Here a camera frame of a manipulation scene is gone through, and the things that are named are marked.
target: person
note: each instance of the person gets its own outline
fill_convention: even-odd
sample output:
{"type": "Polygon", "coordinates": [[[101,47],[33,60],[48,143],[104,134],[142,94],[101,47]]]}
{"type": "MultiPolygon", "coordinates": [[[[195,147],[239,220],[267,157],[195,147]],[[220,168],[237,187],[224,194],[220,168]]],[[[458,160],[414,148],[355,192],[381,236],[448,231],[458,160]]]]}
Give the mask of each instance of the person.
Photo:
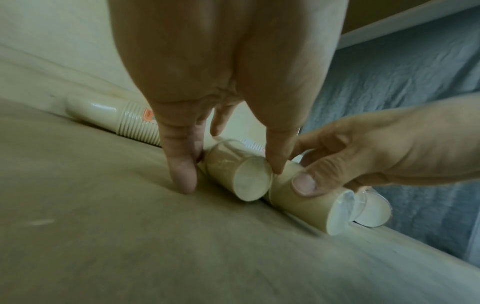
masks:
{"type": "Polygon", "coordinates": [[[303,196],[335,187],[434,185],[478,178],[479,100],[347,117],[297,137],[323,85],[348,0],[110,0],[113,36],[150,103],[170,175],[197,185],[206,120],[219,135],[246,101],[266,126],[266,158],[303,196]]]}

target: white trim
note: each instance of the white trim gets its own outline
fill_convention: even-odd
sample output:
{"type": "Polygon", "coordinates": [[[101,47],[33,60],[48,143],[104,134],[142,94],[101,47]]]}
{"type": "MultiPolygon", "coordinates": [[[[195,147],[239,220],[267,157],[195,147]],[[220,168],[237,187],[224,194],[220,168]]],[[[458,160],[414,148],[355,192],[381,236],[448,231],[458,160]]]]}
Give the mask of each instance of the white trim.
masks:
{"type": "Polygon", "coordinates": [[[480,5],[480,0],[431,0],[396,15],[353,30],[340,37],[337,49],[346,48],[384,35],[480,5]]]}

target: fingernail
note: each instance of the fingernail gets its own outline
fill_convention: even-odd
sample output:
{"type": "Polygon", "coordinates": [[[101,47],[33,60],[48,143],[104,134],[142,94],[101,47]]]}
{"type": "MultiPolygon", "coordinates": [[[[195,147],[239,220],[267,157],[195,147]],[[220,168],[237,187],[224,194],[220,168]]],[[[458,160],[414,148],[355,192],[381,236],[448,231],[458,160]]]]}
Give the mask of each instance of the fingernail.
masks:
{"type": "Polygon", "coordinates": [[[312,196],[318,192],[317,183],[314,178],[307,173],[299,173],[293,178],[293,189],[302,196],[312,196]]]}

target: skin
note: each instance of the skin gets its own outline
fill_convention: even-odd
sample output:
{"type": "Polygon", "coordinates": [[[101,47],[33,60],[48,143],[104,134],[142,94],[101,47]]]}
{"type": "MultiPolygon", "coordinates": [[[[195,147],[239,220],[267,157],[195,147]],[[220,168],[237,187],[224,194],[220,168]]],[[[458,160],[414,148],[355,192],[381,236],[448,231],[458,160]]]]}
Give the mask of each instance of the skin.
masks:
{"type": "Polygon", "coordinates": [[[207,117],[219,135],[246,101],[283,171],[323,85],[347,0],[111,0],[118,52],[150,103],[170,175],[197,186],[207,117]]]}
{"type": "Polygon", "coordinates": [[[302,196],[340,186],[433,186],[480,178],[480,94],[345,117],[301,135],[302,196]]]}

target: human hand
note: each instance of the human hand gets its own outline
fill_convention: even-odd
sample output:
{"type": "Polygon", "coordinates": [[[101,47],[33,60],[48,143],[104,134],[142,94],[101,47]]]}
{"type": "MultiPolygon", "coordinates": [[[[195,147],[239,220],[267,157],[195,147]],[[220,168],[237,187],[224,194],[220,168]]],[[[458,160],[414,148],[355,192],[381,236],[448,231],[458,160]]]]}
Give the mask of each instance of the human hand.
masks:
{"type": "Polygon", "coordinates": [[[345,117],[300,135],[291,159],[310,149],[292,182],[301,196],[480,178],[480,95],[345,117]]]}
{"type": "Polygon", "coordinates": [[[281,173],[324,82],[348,0],[110,0],[113,34],[150,103],[170,175],[197,185],[206,121],[219,135],[245,100],[281,173]]]}

